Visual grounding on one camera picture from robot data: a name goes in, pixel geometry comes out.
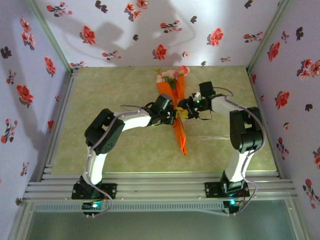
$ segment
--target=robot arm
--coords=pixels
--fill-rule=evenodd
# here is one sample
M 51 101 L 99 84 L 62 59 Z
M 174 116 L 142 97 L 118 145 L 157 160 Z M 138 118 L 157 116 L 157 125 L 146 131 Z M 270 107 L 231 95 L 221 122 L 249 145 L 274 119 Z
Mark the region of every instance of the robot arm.
M 198 94 L 193 93 L 179 102 L 178 107 L 186 109 L 190 118 L 199 118 L 199 112 L 213 111 L 230 120 L 230 141 L 234 148 L 231 161 L 222 174 L 221 188 L 227 196 L 244 188 L 245 174 L 254 151 L 264 141 L 260 111 L 257 107 L 242 107 L 230 101 L 226 95 L 216 94 L 210 81 L 199 85 Z

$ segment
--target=white wall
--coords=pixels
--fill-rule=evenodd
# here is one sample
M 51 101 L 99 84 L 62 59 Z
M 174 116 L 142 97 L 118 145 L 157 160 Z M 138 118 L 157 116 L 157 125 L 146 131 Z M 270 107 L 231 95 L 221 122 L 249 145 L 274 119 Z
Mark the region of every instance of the white wall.
M 104 13 L 96 1 L 86 0 L 34 0 L 38 4 L 69 63 L 89 67 L 112 66 L 247 66 L 253 57 L 259 39 L 265 33 L 277 11 L 280 0 L 255 0 L 246 8 L 247 0 L 149 0 L 146 9 L 133 4 L 140 11 L 138 20 L 130 21 L 125 12 L 127 0 L 102 0 Z M 191 23 L 193 16 L 196 22 Z M 161 23 L 173 24 L 176 29 L 164 33 Z M 94 42 L 83 43 L 80 34 L 84 26 L 94 32 Z M 207 38 L 220 28 L 223 36 L 218 46 L 207 45 Z M 252 37 L 245 42 L 245 35 Z M 153 50 L 163 45 L 167 52 L 164 60 L 154 59 Z M 106 60 L 103 53 L 117 51 L 114 58 Z
M 262 111 L 271 131 L 271 144 L 280 147 L 278 154 L 280 159 L 284 157 L 281 163 L 284 175 L 293 179 L 314 239 L 320 239 L 319 9 L 318 0 L 289 2 L 252 70 L 254 91 L 259 97 L 263 96 Z M 298 38 L 300 27 L 303 36 Z M 282 39 L 284 31 L 289 35 L 287 43 Z M 277 43 L 278 53 L 270 61 L 268 52 L 271 45 Z M 308 59 L 312 63 L 303 70 L 310 76 L 303 78 L 297 71 Z M 275 100 L 279 92 L 285 96 L 281 97 L 280 108 Z M 282 153 L 279 138 L 288 153 Z

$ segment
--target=pink flower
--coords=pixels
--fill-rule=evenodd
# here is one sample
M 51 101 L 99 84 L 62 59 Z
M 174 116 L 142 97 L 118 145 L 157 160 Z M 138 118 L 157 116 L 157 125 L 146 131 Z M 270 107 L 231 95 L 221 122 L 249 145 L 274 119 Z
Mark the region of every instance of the pink flower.
M 29 43 L 32 46 L 36 45 L 35 37 L 32 34 L 29 35 Z
M 44 61 L 46 69 L 48 69 L 48 71 L 54 75 L 56 73 L 56 68 L 54 67 L 54 63 L 52 62 L 51 58 L 46 56 Z
M 24 42 L 28 42 L 28 35 L 26 34 L 25 31 L 21 34 L 21 36 L 22 36 L 22 40 L 23 40 Z
M 52 131 L 53 126 L 54 126 L 54 121 L 53 121 L 53 120 L 48 121 L 48 128 L 49 128 L 49 132 L 50 132 L 50 133 L 51 133 L 51 131 Z
M 138 0 L 136 5 L 141 9 L 147 9 L 148 2 L 145 0 Z
M 314 163 L 320 169 L 320 155 L 315 157 Z
M 273 44 L 270 46 L 270 49 L 269 49 L 269 51 L 268 51 L 268 53 L 267 53 L 270 62 L 272 61 L 272 59 L 274 59 L 274 58 L 278 55 L 278 53 L 279 53 L 279 47 L 280 47 L 280 42 L 278 42 L 278 43 L 276 43 L 276 44 L 273 43 Z
M 320 60 L 316 61 L 315 64 L 311 66 L 311 76 L 314 78 L 320 74 Z
M 28 104 L 32 104 L 34 96 L 30 94 L 30 91 L 27 88 L 27 86 L 18 85 L 18 86 L 16 86 L 16 89 L 18 90 L 18 94 L 19 94 L 20 98 L 22 99 L 22 101 L 24 101 Z
M 129 12 L 133 12 L 135 10 L 133 3 L 128 3 L 125 7 Z
M 155 50 L 155 55 L 159 60 L 165 59 L 166 54 L 167 49 L 162 44 L 160 44 Z
M 304 60 L 304 67 L 306 69 L 308 69 L 311 64 L 312 64 L 311 59 L 308 58 L 308 59 Z
M 25 21 L 23 17 L 21 17 L 21 19 L 20 19 L 20 24 L 26 33 L 31 31 L 31 27 L 30 27 L 29 22 Z
M 212 46 L 218 46 L 219 41 L 222 39 L 224 34 L 222 33 L 220 28 L 217 28 L 215 31 L 212 32 L 210 40 Z
M 89 27 L 84 26 L 83 30 L 82 30 L 82 35 L 84 37 L 84 39 L 86 40 L 86 42 L 90 45 L 96 44 L 95 42 L 95 32 L 92 31 Z
M 285 105 L 288 104 L 288 99 L 289 99 L 290 93 L 289 92 L 284 92 L 282 93 L 278 99 L 275 101 L 275 105 L 278 109 L 281 107 L 284 107 Z
M 48 11 L 52 11 L 54 8 L 53 8 L 51 5 L 48 5 L 48 6 L 46 6 L 46 9 L 47 9 Z
M 256 78 L 257 78 L 257 75 L 254 74 L 254 75 L 252 76 L 252 82 L 253 82 L 253 84 L 256 84 Z
M 307 70 L 304 70 L 301 74 L 300 74 L 300 79 L 301 80 L 307 80 L 307 78 L 310 76 L 310 73 Z
M 141 11 L 134 11 L 133 12 L 133 18 L 134 20 L 138 20 L 141 16 Z
M 190 73 L 190 69 L 187 66 L 180 66 L 178 69 L 179 76 L 187 76 Z

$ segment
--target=cable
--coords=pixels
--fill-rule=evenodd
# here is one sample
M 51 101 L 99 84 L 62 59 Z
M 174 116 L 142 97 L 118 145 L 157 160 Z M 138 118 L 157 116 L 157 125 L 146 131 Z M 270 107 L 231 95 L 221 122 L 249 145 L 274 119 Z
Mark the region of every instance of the cable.
M 89 154 L 88 154 L 88 158 L 87 158 L 87 161 L 86 161 L 86 166 L 85 166 L 85 175 L 87 177 L 87 180 L 89 182 L 89 184 L 94 188 L 96 189 L 98 192 L 102 193 L 104 196 L 106 196 L 110 202 L 111 202 L 111 205 L 109 208 L 107 208 L 106 210 L 102 211 L 102 212 L 99 212 L 97 214 L 95 214 L 94 216 L 100 216 L 106 212 L 108 212 L 110 209 L 112 209 L 112 207 L 114 206 L 114 202 L 111 198 L 111 196 L 106 193 L 105 191 L 102 191 L 100 188 L 98 188 L 97 186 L 95 186 L 92 181 L 91 181 L 91 178 L 89 176 L 89 166 L 91 165 L 91 161 L 92 161 L 92 155 L 93 155 L 93 151 L 94 149 L 103 141 L 103 139 L 107 136 L 108 132 L 110 131 L 111 129 L 111 126 L 115 123 L 115 121 L 120 118 L 120 117 L 124 117 L 124 116 L 132 116 L 132 115 L 136 115 L 138 113 L 140 113 L 140 110 L 141 110 L 141 107 L 139 107 L 139 110 L 138 111 L 131 111 L 131 112 L 125 112 L 125 113 L 122 113 L 122 114 L 119 114 L 118 116 L 116 116 L 114 119 L 112 119 L 111 123 L 109 124 L 107 130 L 105 131 L 105 133 L 102 135 L 102 137 L 89 149 Z
M 242 168 L 241 168 L 241 176 L 242 176 L 242 178 L 243 178 L 247 183 L 253 184 L 253 185 L 255 186 L 255 188 L 254 188 L 254 191 L 253 191 L 252 195 L 249 197 L 248 201 L 244 204 L 244 206 L 243 206 L 239 211 L 233 213 L 233 215 L 237 215 L 237 214 L 241 213 L 241 212 L 248 206 L 248 204 L 250 203 L 250 201 L 252 200 L 252 198 L 256 195 L 256 192 L 257 192 L 257 190 L 258 190 L 258 185 L 257 185 L 254 181 L 250 181 L 250 180 L 248 180 L 248 179 L 245 177 L 244 169 L 245 169 L 245 166 L 246 166 L 247 161 L 248 161 L 248 159 L 249 159 L 249 156 L 257 153 L 258 151 L 260 151 L 260 150 L 265 146 L 267 136 L 266 136 L 266 131 L 265 131 L 264 126 L 262 125 L 261 121 L 257 118 L 256 115 L 254 115 L 251 111 L 249 111 L 248 109 L 246 109 L 246 108 L 243 107 L 242 105 L 237 104 L 237 103 L 235 103 L 235 102 L 227 99 L 227 96 L 224 97 L 224 100 L 225 100 L 227 103 L 235 106 L 236 108 L 239 108 L 239 109 L 241 109 L 241 110 L 244 110 L 244 111 L 246 111 L 248 114 L 250 114 L 250 115 L 253 117 L 253 119 L 259 124 L 259 126 L 260 126 L 260 128 L 261 128 L 261 131 L 262 131 L 262 144 L 261 144 L 261 146 L 258 147 L 256 150 L 253 150 L 253 151 L 251 151 L 251 152 L 249 151 L 249 153 L 248 153 L 247 156 L 245 157 L 245 160 L 244 160 L 243 165 L 242 165 Z
M 224 88 L 224 87 L 220 87 L 220 86 L 214 86 L 213 89 L 222 89 L 222 90 L 225 90 L 227 92 L 229 92 L 231 95 L 225 95 L 225 96 L 229 96 L 229 97 L 233 97 L 234 96 L 234 93 L 232 91 L 230 91 L 229 89 L 227 88 Z

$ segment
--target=floral wallpaper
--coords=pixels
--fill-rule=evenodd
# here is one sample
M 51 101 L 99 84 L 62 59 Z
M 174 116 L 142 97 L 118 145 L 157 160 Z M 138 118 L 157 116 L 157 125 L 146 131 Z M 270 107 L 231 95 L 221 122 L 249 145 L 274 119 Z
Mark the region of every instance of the floral wallpaper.
M 314 239 L 320 239 L 319 7 L 317 0 L 292 0 L 251 71 L 284 177 L 293 179 Z
M 7 240 L 26 186 L 44 161 L 68 75 L 23 1 L 1 7 L 0 240 Z
M 247 66 L 279 7 L 279 0 L 29 1 L 70 66 L 82 63 L 77 68 Z

